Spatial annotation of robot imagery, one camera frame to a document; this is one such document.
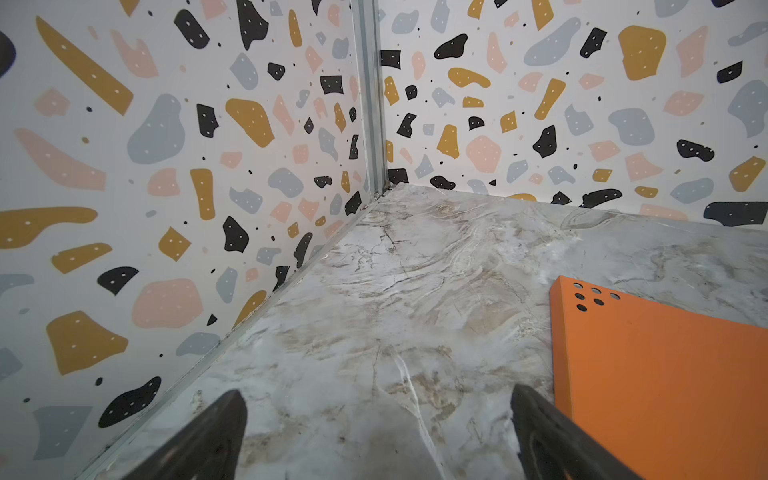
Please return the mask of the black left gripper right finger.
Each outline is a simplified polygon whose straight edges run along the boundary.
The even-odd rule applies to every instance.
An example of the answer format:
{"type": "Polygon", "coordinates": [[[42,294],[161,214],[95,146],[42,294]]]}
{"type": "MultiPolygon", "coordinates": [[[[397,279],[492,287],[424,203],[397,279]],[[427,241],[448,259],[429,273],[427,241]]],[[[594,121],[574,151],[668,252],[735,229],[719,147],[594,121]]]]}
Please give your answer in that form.
{"type": "Polygon", "coordinates": [[[528,479],[639,477],[532,387],[515,385],[510,406],[528,479]]]}

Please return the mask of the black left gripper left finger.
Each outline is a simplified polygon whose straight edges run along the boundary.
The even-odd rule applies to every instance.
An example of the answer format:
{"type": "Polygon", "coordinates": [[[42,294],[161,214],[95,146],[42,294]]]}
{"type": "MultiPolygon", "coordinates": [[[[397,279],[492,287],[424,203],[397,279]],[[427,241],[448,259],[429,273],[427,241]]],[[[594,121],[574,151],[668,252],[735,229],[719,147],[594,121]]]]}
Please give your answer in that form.
{"type": "Polygon", "coordinates": [[[246,423],[247,406],[243,396],[236,389],[229,390],[126,478],[233,479],[246,423]]]}

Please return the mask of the aluminium corner post left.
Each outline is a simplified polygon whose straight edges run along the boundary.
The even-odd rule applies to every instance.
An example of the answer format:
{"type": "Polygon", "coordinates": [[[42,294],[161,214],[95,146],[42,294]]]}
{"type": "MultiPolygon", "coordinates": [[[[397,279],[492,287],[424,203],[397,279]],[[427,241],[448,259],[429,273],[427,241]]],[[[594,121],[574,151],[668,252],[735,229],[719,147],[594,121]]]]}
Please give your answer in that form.
{"type": "Polygon", "coordinates": [[[365,155],[371,197],[378,199],[389,188],[382,105],[379,5],[377,1],[350,2],[354,27],[355,58],[360,83],[360,101],[365,137],[365,155]]]}

